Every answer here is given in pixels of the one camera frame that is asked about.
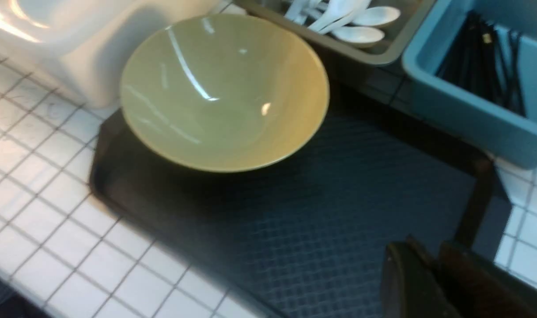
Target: bowl rim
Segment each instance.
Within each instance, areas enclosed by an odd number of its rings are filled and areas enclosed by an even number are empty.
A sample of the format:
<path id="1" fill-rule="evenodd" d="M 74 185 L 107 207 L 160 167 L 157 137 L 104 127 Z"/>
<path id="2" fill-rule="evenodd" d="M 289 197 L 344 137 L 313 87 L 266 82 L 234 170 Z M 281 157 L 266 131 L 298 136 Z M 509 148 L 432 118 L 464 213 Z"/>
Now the bowl rim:
<path id="1" fill-rule="evenodd" d="M 188 162 L 188 161 L 186 161 L 184 159 L 176 157 L 175 155 L 169 154 L 169 153 L 167 153 L 167 151 L 161 151 L 160 150 L 161 147 L 156 147 L 148 138 L 146 138 L 144 136 L 144 134 L 140 133 L 139 131 L 137 131 L 137 129 L 134 128 L 135 125 L 132 124 L 131 119 L 129 118 L 129 112 L 125 111 L 125 107 L 123 107 L 123 94 L 121 93 L 121 91 L 123 90 L 122 88 L 124 86 L 123 81 L 125 80 L 125 71 L 129 67 L 129 65 L 132 63 L 133 59 L 137 55 L 137 52 L 139 50 L 141 50 L 141 48 L 143 48 L 147 42 L 150 42 L 153 38 L 157 37 L 159 34 L 164 32 L 165 30 L 168 30 L 169 28 L 176 27 L 176 25 L 180 24 L 180 23 L 189 22 L 191 20 L 201 20 L 201 19 L 209 17 L 209 16 L 224 16 L 224 17 L 226 17 L 228 19 L 247 19 L 247 20 L 252 20 L 252 21 L 256 21 L 256 22 L 260 22 L 260 23 L 264 23 L 264 24 L 270 24 L 272 27 L 275 27 L 275 28 L 281 30 L 283 33 L 290 34 L 290 35 L 292 35 L 293 38 L 296 38 L 296 40 L 298 40 L 306 48 L 306 51 L 308 52 L 308 54 L 313 57 L 313 61 L 315 61 L 315 66 L 319 70 L 321 70 L 321 74 L 323 75 L 323 78 L 324 78 L 324 83 L 325 83 L 325 98 L 324 98 L 325 99 L 325 106 L 323 106 L 323 109 L 322 109 L 323 112 L 322 112 L 321 119 L 315 125 L 313 131 L 309 134 L 309 136 L 305 139 L 305 141 L 303 141 L 302 143 L 299 143 L 298 146 L 293 149 L 293 151 L 289 151 L 288 153 L 286 153 L 284 155 L 281 155 L 280 157 L 277 157 L 276 159 L 273 159 L 273 160 L 265 162 L 265 163 L 259 163 L 257 165 L 241 166 L 241 167 L 238 167 L 238 168 L 231 168 L 231 169 L 230 168 L 224 168 L 224 167 L 209 167 L 209 166 L 206 166 L 206 165 L 196 165 L 195 163 Z M 289 31 L 289 30 L 287 30 L 285 28 L 277 26 L 276 24 L 274 24 L 272 22 L 269 22 L 267 20 L 257 18 L 256 16 L 241 15 L 241 14 L 213 14 L 213 15 L 206 14 L 206 15 L 200 15 L 200 16 L 195 16 L 195 17 L 190 18 L 190 19 L 185 19 L 185 20 L 175 22 L 175 23 L 170 24 L 169 26 L 167 26 L 165 28 L 157 30 L 151 36 L 146 38 L 145 41 L 143 41 L 141 44 L 139 44 L 139 46 L 135 49 L 135 51 L 133 51 L 133 53 L 131 54 L 131 56 L 129 57 L 127 62 L 125 63 L 123 71 L 121 71 L 121 80 L 120 80 L 119 87 L 120 87 L 119 101 L 120 101 L 120 104 L 121 104 L 121 114 L 123 115 L 123 118 L 125 119 L 125 122 L 127 123 L 127 126 L 129 127 L 129 130 L 131 130 L 131 132 L 139 139 L 139 141 L 141 141 L 151 151 L 153 151 L 157 155 L 161 156 L 162 158 L 167 159 L 168 161 L 171 161 L 172 163 L 175 163 L 177 165 L 181 165 L 183 167 L 187 167 L 187 168 L 190 168 L 190 169 L 199 170 L 199 171 L 206 171 L 206 172 L 212 172 L 212 173 L 239 173 L 239 172 L 257 170 L 257 169 L 261 169 L 261 168 L 264 168 L 264 167 L 268 167 L 270 165 L 274 165 L 275 163 L 278 163 L 278 162 L 290 157 L 291 155 L 297 153 L 298 150 L 300 150 L 302 147 L 304 147 L 314 137 L 314 135 L 319 131 L 319 129 L 321 128 L 321 125 L 323 124 L 323 121 L 325 120 L 325 117 L 327 115 L 327 111 L 329 109 L 329 77 L 327 75 L 327 71 L 325 70 L 325 66 L 323 66 L 323 62 L 321 61 L 321 58 L 319 58 L 319 55 L 317 55 L 317 53 L 314 51 L 314 49 L 303 38 L 301 38 L 297 34 L 291 32 L 291 31 Z"/>

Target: plastic bin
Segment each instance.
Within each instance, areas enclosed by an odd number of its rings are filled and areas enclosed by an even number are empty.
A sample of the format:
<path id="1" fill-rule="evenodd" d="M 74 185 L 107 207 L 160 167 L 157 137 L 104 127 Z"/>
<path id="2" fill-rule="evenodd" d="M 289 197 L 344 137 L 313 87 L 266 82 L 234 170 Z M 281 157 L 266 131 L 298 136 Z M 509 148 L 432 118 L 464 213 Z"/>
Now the plastic bin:
<path id="1" fill-rule="evenodd" d="M 401 16 L 387 28 L 384 40 L 373 48 L 356 49 L 331 36 L 317 34 L 284 17 L 288 5 L 284 0 L 234 0 L 235 4 L 277 26 L 298 34 L 311 44 L 325 64 L 331 78 L 354 89 L 365 86 L 374 67 L 387 66 L 400 60 L 406 46 L 427 16 L 435 0 L 373 0 L 371 6 L 393 6 Z"/>
<path id="2" fill-rule="evenodd" d="M 469 10 L 496 22 L 503 43 L 509 28 L 523 31 L 518 65 L 526 117 L 435 76 Z M 402 64 L 414 79 L 412 112 L 519 167 L 537 167 L 537 0 L 438 0 Z"/>

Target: bowl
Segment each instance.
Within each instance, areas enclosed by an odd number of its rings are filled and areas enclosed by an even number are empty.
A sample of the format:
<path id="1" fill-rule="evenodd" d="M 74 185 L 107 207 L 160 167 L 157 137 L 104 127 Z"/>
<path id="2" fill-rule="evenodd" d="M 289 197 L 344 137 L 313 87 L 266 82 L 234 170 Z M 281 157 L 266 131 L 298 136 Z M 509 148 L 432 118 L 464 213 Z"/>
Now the bowl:
<path id="1" fill-rule="evenodd" d="M 125 121 L 151 150 L 193 169 L 276 163 L 316 133 L 329 103 L 312 48 L 271 22 L 220 14 L 145 40 L 121 77 Z"/>

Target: white spoon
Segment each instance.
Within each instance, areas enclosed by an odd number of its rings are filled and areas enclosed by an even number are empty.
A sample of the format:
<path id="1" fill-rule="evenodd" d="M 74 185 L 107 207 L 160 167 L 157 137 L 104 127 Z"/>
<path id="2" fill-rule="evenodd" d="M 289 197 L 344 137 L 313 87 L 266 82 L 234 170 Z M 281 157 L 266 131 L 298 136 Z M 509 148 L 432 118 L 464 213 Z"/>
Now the white spoon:
<path id="1" fill-rule="evenodd" d="M 342 26 L 331 34 L 357 48 L 369 48 L 384 38 L 384 32 L 370 26 Z"/>
<path id="2" fill-rule="evenodd" d="M 318 4 L 319 10 L 327 10 L 328 5 L 325 2 Z M 400 17 L 400 10 L 393 7 L 374 7 L 366 10 L 359 10 L 359 14 L 351 21 L 351 24 L 356 24 L 363 27 L 385 27 Z"/>
<path id="3" fill-rule="evenodd" d="M 284 14 L 284 17 L 294 21 L 305 8 L 308 1 L 309 0 L 294 0 L 290 5 L 290 8 L 288 8 L 288 11 Z"/>
<path id="4" fill-rule="evenodd" d="M 321 0 L 309 0 L 307 4 L 307 8 L 308 9 L 317 8 L 320 2 Z M 300 12 L 298 16 L 294 19 L 294 23 L 303 26 L 307 20 L 307 16 L 308 14 L 304 10 L 302 10 L 302 12 Z"/>
<path id="5" fill-rule="evenodd" d="M 329 0 L 327 10 L 308 28 L 315 32 L 330 32 L 335 28 L 349 24 L 359 8 L 367 8 L 371 0 Z"/>

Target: textured tray surface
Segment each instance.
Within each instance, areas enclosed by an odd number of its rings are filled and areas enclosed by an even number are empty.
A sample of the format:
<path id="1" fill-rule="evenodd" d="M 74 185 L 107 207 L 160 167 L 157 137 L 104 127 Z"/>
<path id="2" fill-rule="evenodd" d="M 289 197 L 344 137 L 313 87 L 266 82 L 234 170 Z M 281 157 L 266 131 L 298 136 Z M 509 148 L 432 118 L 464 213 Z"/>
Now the textured tray surface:
<path id="1" fill-rule="evenodd" d="M 241 174 L 176 167 L 122 129 L 93 187 L 282 316 L 378 318 L 386 244 L 412 234 L 436 254 L 476 177 L 382 131 L 363 108 L 333 100 L 299 153 Z"/>

